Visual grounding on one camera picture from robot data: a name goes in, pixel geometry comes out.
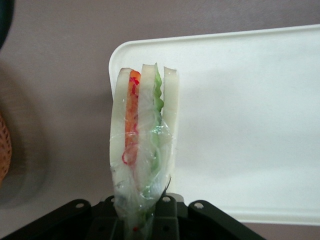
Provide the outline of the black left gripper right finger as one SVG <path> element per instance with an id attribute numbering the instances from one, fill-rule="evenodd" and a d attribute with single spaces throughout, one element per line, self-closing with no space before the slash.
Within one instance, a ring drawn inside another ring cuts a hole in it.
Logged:
<path id="1" fill-rule="evenodd" d="M 157 203 L 151 240 L 263 240 L 244 224 L 205 200 L 189 205 L 165 195 Z"/>

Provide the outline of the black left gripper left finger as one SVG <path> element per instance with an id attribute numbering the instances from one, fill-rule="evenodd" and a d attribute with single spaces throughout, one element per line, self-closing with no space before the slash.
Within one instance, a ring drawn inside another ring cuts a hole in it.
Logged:
<path id="1" fill-rule="evenodd" d="M 72 200 L 4 236 L 3 240 L 123 240 L 124 223 L 114 208 L 114 197 L 92 206 Z"/>

